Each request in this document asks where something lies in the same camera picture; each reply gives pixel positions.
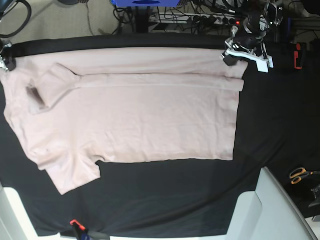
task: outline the t-shirt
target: t-shirt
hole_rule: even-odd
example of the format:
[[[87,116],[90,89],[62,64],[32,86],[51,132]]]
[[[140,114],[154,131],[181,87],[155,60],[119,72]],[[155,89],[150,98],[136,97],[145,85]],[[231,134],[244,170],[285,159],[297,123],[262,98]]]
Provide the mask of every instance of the t-shirt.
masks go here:
[[[232,160],[246,62],[220,50],[119,48],[17,59],[1,76],[5,118],[63,195],[97,161]]]

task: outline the orange-handled scissors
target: orange-handled scissors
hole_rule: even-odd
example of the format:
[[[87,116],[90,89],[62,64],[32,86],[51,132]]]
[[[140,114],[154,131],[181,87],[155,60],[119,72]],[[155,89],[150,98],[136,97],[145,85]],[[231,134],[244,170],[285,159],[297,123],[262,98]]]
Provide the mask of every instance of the orange-handled scissors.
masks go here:
[[[320,171],[307,171],[304,167],[299,167],[293,170],[289,176],[291,179],[291,184],[294,185],[300,183],[303,179],[315,174],[320,174]]]

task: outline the black mat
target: black mat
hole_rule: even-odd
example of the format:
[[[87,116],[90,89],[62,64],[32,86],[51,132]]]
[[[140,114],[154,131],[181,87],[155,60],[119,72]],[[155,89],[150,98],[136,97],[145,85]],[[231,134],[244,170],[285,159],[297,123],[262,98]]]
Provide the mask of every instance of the black mat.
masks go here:
[[[184,36],[183,47],[223,46],[221,39],[215,42],[210,37],[194,37]],[[123,47],[128,39],[139,44],[130,43],[130,47],[142,47],[142,35],[137,38],[112,38],[113,43],[122,44],[112,47]],[[40,42],[42,51],[57,52],[63,41]],[[80,49],[97,46],[93,38],[86,41]],[[108,47],[108,40],[103,41],[104,46],[98,48]],[[179,44],[167,43],[159,42],[158,46]],[[16,56],[32,55],[37,46],[33,44],[19,44],[12,52]],[[34,54],[44,53],[36,49]],[[269,47],[268,51],[276,68],[269,74],[259,73],[251,63],[243,76],[233,161],[98,162],[101,179],[61,196],[47,173],[25,157],[18,139],[0,116],[0,181],[19,192],[40,236],[70,230],[69,221],[74,218],[93,231],[111,236],[224,235],[237,198],[256,188],[263,166],[270,168],[305,217],[319,215],[320,207],[308,205],[312,201],[309,190],[320,184],[320,178],[315,176],[293,187],[288,173],[299,166],[320,170],[320,61],[309,56],[303,70],[294,70],[293,53],[288,47]],[[5,97],[0,90],[3,111]]]

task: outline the scissors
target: scissors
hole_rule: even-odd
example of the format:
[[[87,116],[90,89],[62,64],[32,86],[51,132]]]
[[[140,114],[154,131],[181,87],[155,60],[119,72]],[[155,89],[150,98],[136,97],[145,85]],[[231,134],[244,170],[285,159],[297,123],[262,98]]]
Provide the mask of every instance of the scissors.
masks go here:
[[[320,171],[307,171],[304,167],[299,167],[293,170],[289,176],[291,184],[295,185],[300,183],[303,179],[315,174],[320,174]]]

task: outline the black cloth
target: black cloth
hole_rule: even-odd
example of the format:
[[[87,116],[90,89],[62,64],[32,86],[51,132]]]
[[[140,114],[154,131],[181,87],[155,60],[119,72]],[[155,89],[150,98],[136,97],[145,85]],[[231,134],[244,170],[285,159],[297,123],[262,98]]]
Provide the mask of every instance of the black cloth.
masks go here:
[[[148,47],[151,38],[152,47],[179,46],[179,41],[160,41],[156,45],[162,35],[151,35],[146,36]],[[220,38],[182,35],[183,47],[223,47]],[[182,41],[180,36],[168,36]],[[110,45],[123,47],[130,39],[130,47],[142,47],[143,35],[137,38],[111,37],[110,41],[118,46]],[[39,46],[34,50],[36,54],[44,53],[41,49],[58,52],[60,43],[61,48],[72,50],[102,48],[103,44],[95,39],[86,38],[84,42],[88,42],[81,47],[72,46],[75,42],[71,44],[71,39],[66,40],[69,46],[65,40],[48,40],[47,48],[45,41],[17,44],[12,54],[32,55],[35,46]],[[98,41],[102,39],[108,45],[110,38]],[[255,190],[264,166],[269,167],[305,217],[319,215],[319,206],[308,205],[313,200],[310,189],[320,184],[320,178],[314,176],[291,186],[288,174],[300,166],[320,170],[320,61],[309,55],[304,68],[294,70],[293,51],[288,46],[270,46],[268,52],[275,65],[270,73],[258,72],[256,64],[250,62],[243,76],[233,161],[98,162],[100,179],[61,196],[48,174],[26,158],[17,137],[0,116],[0,181],[18,191],[40,236],[70,230],[69,221],[74,218],[90,230],[110,236],[225,235],[239,195]],[[5,96],[0,90],[3,111]]]

